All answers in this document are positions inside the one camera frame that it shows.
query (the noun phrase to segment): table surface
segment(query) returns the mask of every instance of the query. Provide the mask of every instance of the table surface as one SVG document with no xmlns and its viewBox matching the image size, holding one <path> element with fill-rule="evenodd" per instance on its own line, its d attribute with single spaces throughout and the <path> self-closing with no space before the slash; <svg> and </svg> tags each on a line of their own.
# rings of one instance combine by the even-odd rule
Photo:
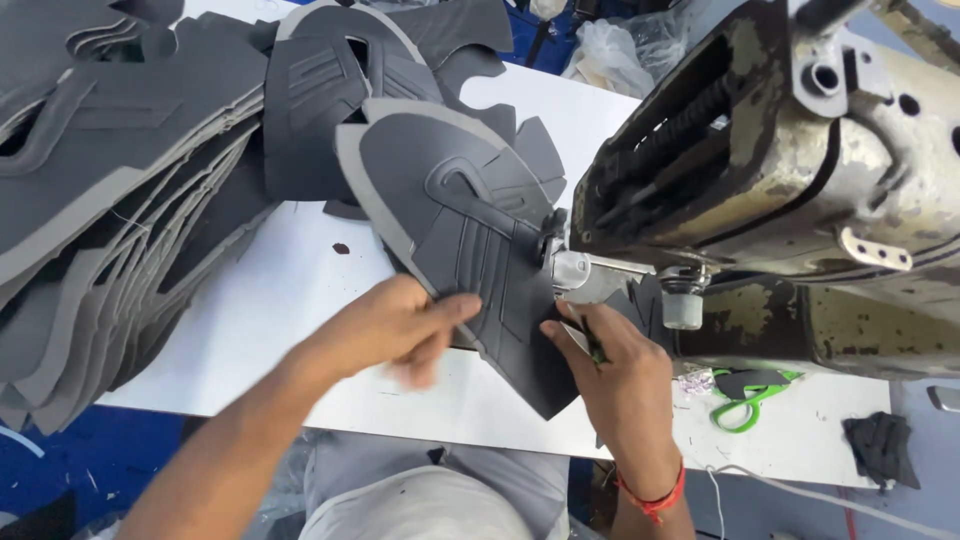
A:
<svg viewBox="0 0 960 540">
<path fill-rule="evenodd" d="M 186 14 L 217 11 L 253 21 L 280 18 L 296 5 L 279 0 L 190 0 Z M 496 78 L 473 78 L 462 99 L 482 109 L 516 107 L 517 121 L 539 116 L 564 161 L 569 185 L 560 206 L 605 138 L 638 101 L 507 64 Z M 210 416 L 250 388 L 281 356 L 337 310 L 393 275 L 366 224 L 323 214 L 323 203 L 284 203 L 248 252 L 207 284 L 157 359 L 139 377 L 104 396 L 115 405 Z M 349 247 L 338 255 L 334 244 Z M 438 384 L 405 392 L 371 368 L 343 380 L 305 425 L 498 448 L 610 458 L 578 399 L 542 420 L 477 353 L 450 350 Z M 688 399 L 674 388 L 674 436 L 689 467 L 737 464 L 777 478 L 852 487 L 857 475 L 840 421 L 890 410 L 889 385 L 833 374 L 807 375 L 762 405 L 750 431 L 728 434 L 708 413 L 716 396 Z"/>
</svg>

